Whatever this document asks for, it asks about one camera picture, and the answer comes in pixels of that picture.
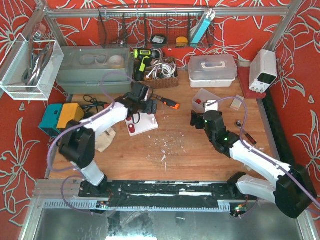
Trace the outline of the white peg base plate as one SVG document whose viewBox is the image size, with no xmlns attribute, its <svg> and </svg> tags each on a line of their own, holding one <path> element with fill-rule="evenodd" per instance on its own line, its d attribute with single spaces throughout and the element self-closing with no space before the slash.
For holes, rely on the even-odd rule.
<svg viewBox="0 0 320 240">
<path fill-rule="evenodd" d="M 156 116 L 154 114 L 147 114 L 147 113 L 134 114 L 132 116 L 132 120 L 130 121 L 125 120 L 125 123 L 127 125 L 127 129 L 129 124 L 134 124 L 135 126 L 134 134 L 130 134 L 128 130 L 129 135 L 131 137 L 142 134 L 142 133 L 146 133 L 152 130 L 156 130 L 159 127 L 158 122 L 156 120 Z"/>
</svg>

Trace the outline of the orange black handled pliers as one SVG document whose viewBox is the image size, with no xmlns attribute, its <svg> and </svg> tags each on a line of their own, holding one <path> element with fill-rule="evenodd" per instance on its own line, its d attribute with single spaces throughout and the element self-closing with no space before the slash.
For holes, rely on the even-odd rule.
<svg viewBox="0 0 320 240">
<path fill-rule="evenodd" d="M 154 94 L 153 96 L 156 99 L 158 99 L 160 102 L 162 102 L 163 104 L 165 104 L 166 106 L 168 106 L 168 107 L 170 107 L 172 109 L 178 110 L 179 107 L 180 107 L 180 104 L 175 102 L 174 100 L 171 100 L 171 99 L 168 99 L 168 98 L 156 95 L 156 94 Z"/>
</svg>

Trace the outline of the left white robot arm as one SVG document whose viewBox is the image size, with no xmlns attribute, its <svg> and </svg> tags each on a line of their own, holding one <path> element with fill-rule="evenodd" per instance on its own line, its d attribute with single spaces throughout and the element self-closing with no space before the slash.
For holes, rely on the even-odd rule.
<svg viewBox="0 0 320 240">
<path fill-rule="evenodd" d="M 109 128 L 135 114 L 155 114 L 157 101 L 151 99 L 152 93 L 151 88 L 136 82 L 130 92 L 113 100 L 107 108 L 94 116 L 80 122 L 68 122 L 58 151 L 81 172 L 91 186 L 105 191 L 108 183 L 107 176 L 94 160 L 96 139 Z"/>
</svg>

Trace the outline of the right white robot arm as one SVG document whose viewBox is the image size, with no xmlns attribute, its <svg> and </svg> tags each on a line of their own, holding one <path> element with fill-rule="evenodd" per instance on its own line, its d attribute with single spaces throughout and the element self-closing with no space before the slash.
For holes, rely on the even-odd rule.
<svg viewBox="0 0 320 240">
<path fill-rule="evenodd" d="M 243 163 L 264 178 L 238 172 L 229 179 L 236 192 L 267 200 L 292 219 L 299 217 L 316 198 L 316 189 L 302 165 L 278 161 L 241 140 L 238 134 L 226 129 L 220 111 L 192 111 L 190 124 L 204 130 L 218 153 Z"/>
</svg>

